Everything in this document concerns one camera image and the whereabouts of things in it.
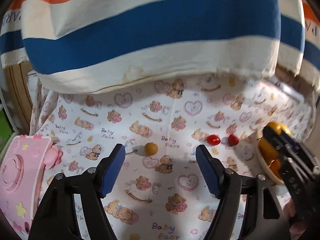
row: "baby bear pattern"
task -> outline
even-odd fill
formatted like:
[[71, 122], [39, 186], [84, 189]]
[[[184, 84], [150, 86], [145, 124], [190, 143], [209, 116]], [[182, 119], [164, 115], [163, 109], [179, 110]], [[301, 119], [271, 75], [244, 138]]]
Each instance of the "baby bear pattern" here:
[[[314, 118], [308, 103], [298, 104], [271, 83], [235, 77], [180, 77], [98, 95], [38, 89], [31, 133], [52, 136], [63, 151], [61, 163], [44, 172], [39, 199], [55, 174], [81, 174], [121, 143], [124, 164], [101, 201], [117, 238], [124, 240], [203, 239], [219, 200], [205, 184], [196, 147], [204, 144], [225, 168], [255, 176], [262, 172], [255, 154], [257, 130], [270, 121], [284, 122], [304, 140]], [[219, 145], [207, 143], [211, 134], [221, 138]], [[238, 145], [228, 145], [230, 134], [239, 138]], [[148, 142], [158, 145], [157, 154], [144, 155]], [[283, 205], [289, 197], [282, 192], [278, 198]], [[231, 240], [238, 238], [245, 199]], [[81, 200], [75, 201], [82, 238], [89, 240]]]

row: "yellow fruit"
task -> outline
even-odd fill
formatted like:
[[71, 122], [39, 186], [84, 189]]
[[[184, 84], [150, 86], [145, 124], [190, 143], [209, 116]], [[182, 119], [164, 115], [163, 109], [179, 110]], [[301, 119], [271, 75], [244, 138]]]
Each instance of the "yellow fruit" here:
[[281, 129], [290, 137], [292, 136], [291, 131], [289, 130], [289, 128], [283, 123], [283, 122], [277, 122], [280, 126]]
[[158, 152], [158, 146], [155, 143], [147, 143], [144, 146], [144, 152], [148, 155], [155, 155]]
[[279, 159], [274, 160], [271, 165], [270, 169], [279, 179], [282, 179], [279, 173], [279, 169], [281, 168], [281, 162]]
[[271, 127], [276, 132], [276, 134], [278, 134], [278, 135], [282, 131], [281, 126], [279, 125], [278, 122], [268, 122], [267, 126]]
[[[269, 122], [267, 123], [267, 126], [271, 127], [276, 132], [276, 134], [280, 134], [283, 130], [287, 135], [292, 136], [289, 128], [284, 123]], [[264, 137], [259, 140], [258, 147], [268, 166], [273, 163], [273, 167], [279, 164], [279, 160], [276, 162], [274, 161], [279, 158], [278, 151], [274, 149], [273, 146]]]
[[261, 138], [258, 143], [259, 150], [261, 152], [261, 155], [269, 165], [272, 160], [276, 160], [279, 156], [276, 149], [273, 148], [273, 146], [265, 139]]
[[287, 135], [292, 136], [289, 128], [283, 122], [268, 122], [267, 126], [271, 127], [276, 134], [280, 134], [283, 130]]

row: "small orange ball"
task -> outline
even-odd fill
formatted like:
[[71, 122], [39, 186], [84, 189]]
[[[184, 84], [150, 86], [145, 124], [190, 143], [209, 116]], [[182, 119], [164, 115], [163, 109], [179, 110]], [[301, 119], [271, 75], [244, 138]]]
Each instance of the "small orange ball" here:
[[147, 143], [145, 146], [144, 146], [144, 152], [148, 155], [148, 156], [151, 156], [151, 155], [155, 155], [157, 152], [158, 152], [158, 146], [151, 142], [151, 143]]
[[274, 160], [270, 165], [270, 170], [276, 175], [279, 179], [282, 179], [279, 173], [279, 169], [281, 168], [281, 162], [279, 159]]

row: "red cherry tomato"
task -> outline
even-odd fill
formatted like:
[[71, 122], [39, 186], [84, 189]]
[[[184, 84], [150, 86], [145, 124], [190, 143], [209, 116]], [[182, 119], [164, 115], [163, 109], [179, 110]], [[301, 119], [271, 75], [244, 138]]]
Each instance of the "red cherry tomato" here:
[[218, 145], [221, 142], [219, 136], [215, 135], [215, 134], [210, 135], [208, 137], [207, 141], [208, 141], [209, 144], [214, 145], [214, 146]]
[[239, 143], [239, 139], [235, 135], [231, 134], [228, 137], [228, 143], [230, 146], [237, 145]]

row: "teddy bear print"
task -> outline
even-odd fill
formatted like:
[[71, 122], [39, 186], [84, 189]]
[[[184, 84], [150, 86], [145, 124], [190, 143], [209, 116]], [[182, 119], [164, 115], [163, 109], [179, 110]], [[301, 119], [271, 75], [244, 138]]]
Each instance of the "teddy bear print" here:
[[104, 207], [105, 212], [114, 218], [119, 218], [121, 222], [132, 225], [139, 220], [139, 216], [132, 209], [119, 205], [119, 200], [114, 200]]
[[233, 171], [235, 172], [238, 171], [237, 161], [234, 158], [229, 157], [227, 159], [227, 163], [228, 163], [228, 168], [233, 169]]
[[47, 116], [47, 115], [41, 116], [41, 123], [44, 123], [45, 120], [47, 120], [47, 119], [48, 119], [48, 116]]
[[184, 119], [181, 115], [173, 119], [171, 123], [171, 128], [176, 131], [183, 130], [186, 127], [186, 119]]
[[185, 84], [182, 82], [182, 80], [177, 79], [175, 82], [172, 83], [172, 89], [170, 89], [167, 92], [167, 96], [171, 98], [182, 98], [184, 86]]
[[85, 157], [89, 160], [96, 161], [98, 160], [98, 157], [101, 152], [102, 152], [102, 147], [101, 145], [97, 144], [94, 147], [92, 147], [91, 152], [86, 154]]
[[210, 209], [210, 206], [206, 206], [202, 211], [198, 218], [202, 221], [212, 222], [214, 215], [216, 214], [216, 209]]
[[244, 96], [240, 94], [239, 96], [236, 97], [235, 101], [231, 103], [230, 107], [235, 110], [240, 110], [243, 102], [244, 102]]
[[168, 197], [168, 202], [165, 204], [165, 208], [168, 212], [177, 215], [178, 212], [183, 212], [188, 207], [185, 203], [186, 199], [175, 193], [173, 196]]
[[140, 240], [139, 234], [130, 234], [129, 240]]
[[79, 166], [78, 166], [78, 162], [76, 162], [76, 161], [73, 161], [73, 162], [71, 162], [70, 163], [70, 165], [69, 165], [69, 171], [76, 171], [76, 170], [78, 170], [78, 168], [79, 168]]
[[94, 100], [93, 96], [86, 96], [85, 98], [85, 104], [88, 106], [88, 107], [93, 107], [96, 105], [96, 101]]
[[112, 122], [112, 123], [121, 122], [121, 120], [122, 120], [121, 114], [119, 114], [115, 110], [112, 110], [112, 111], [108, 112], [107, 119], [108, 119], [109, 122]]
[[237, 127], [238, 126], [236, 125], [236, 123], [229, 125], [229, 127], [226, 129], [227, 135], [235, 134]]
[[162, 156], [160, 159], [161, 164], [155, 167], [155, 171], [160, 173], [171, 173], [172, 172], [172, 160], [168, 155]]
[[252, 124], [249, 126], [249, 128], [250, 128], [250, 130], [256, 132], [264, 126], [263, 124], [264, 124], [263, 119], [259, 118], [257, 121], [252, 122]]
[[192, 137], [193, 139], [196, 139], [196, 140], [201, 141], [201, 142], [207, 140], [207, 138], [208, 138], [209, 136], [210, 136], [210, 134], [208, 134], [208, 133], [206, 133], [206, 132], [202, 132], [202, 131], [201, 131], [201, 128], [195, 130], [194, 133], [191, 135], [191, 137]]
[[289, 120], [292, 116], [293, 116], [294, 112], [291, 112], [288, 116], [287, 116], [287, 120]]
[[162, 110], [162, 106], [161, 106], [160, 102], [158, 102], [158, 101], [152, 101], [150, 103], [149, 108], [150, 108], [150, 111], [154, 112], [154, 113], [157, 113]]
[[55, 176], [55, 175], [52, 175], [52, 176], [49, 177], [49, 179], [47, 179], [46, 182], [47, 182], [47, 185], [48, 185], [48, 186], [49, 186], [50, 183], [53, 181], [54, 176]]
[[151, 187], [149, 179], [144, 176], [139, 176], [139, 178], [137, 178], [136, 181], [136, 186], [139, 190], [146, 190], [147, 188]]
[[139, 134], [141, 135], [142, 137], [150, 137], [152, 136], [153, 134], [153, 131], [147, 127], [147, 126], [144, 126], [144, 125], [140, 125], [139, 124], [139, 121], [135, 121], [130, 127], [129, 127], [129, 130], [131, 132], [134, 132], [136, 134]]
[[223, 121], [224, 118], [225, 118], [225, 117], [224, 117], [224, 113], [221, 112], [221, 111], [217, 112], [217, 113], [215, 114], [215, 116], [214, 116], [214, 120], [215, 120], [216, 122]]
[[87, 130], [92, 130], [94, 128], [94, 125], [92, 123], [90, 123], [89, 121], [81, 120], [80, 117], [75, 120], [75, 125]]
[[67, 119], [67, 110], [63, 107], [63, 105], [59, 107], [58, 117], [61, 120]]
[[81, 105], [83, 106], [83, 108], [80, 109], [82, 112], [84, 112], [84, 113], [86, 113], [88, 115], [91, 115], [91, 116], [98, 117], [99, 115], [97, 114], [97, 112], [92, 113], [92, 109], [91, 108], [95, 107], [95, 108], [100, 110], [101, 106], [102, 106], [102, 102], [101, 101], [96, 101], [96, 100], [94, 100], [93, 96], [87, 95], [85, 100], [81, 102]]
[[48, 119], [49, 119], [50, 122], [54, 123], [56, 117], [55, 117], [54, 114], [50, 114], [50, 115], [48, 116]]
[[223, 123], [226, 122], [227, 120], [229, 120], [229, 117], [226, 117], [222, 111], [218, 111], [214, 115], [213, 119], [212, 119], [212, 116], [209, 116], [208, 119], [210, 119], [210, 121], [207, 121], [206, 124], [210, 128], [219, 129], [221, 127], [220, 122], [223, 122]]
[[278, 106], [274, 105], [267, 113], [268, 116], [272, 116], [273, 113], [277, 110]]

